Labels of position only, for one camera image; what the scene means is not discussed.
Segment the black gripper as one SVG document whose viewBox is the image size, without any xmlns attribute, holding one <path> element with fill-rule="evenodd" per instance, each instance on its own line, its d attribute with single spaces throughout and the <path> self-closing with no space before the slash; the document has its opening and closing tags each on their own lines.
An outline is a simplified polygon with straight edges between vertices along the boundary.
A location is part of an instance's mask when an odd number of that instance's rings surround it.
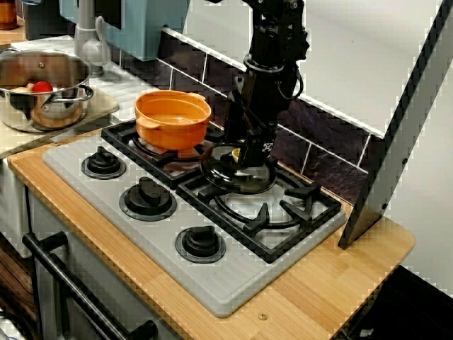
<svg viewBox="0 0 453 340">
<path fill-rule="evenodd" d="M 241 146 L 241 165 L 264 165 L 275 143 L 277 115 L 288 105 L 275 74 L 252 70 L 234 78 L 225 110 L 224 140 Z M 249 132 L 258 136 L 245 139 Z"/>
</svg>

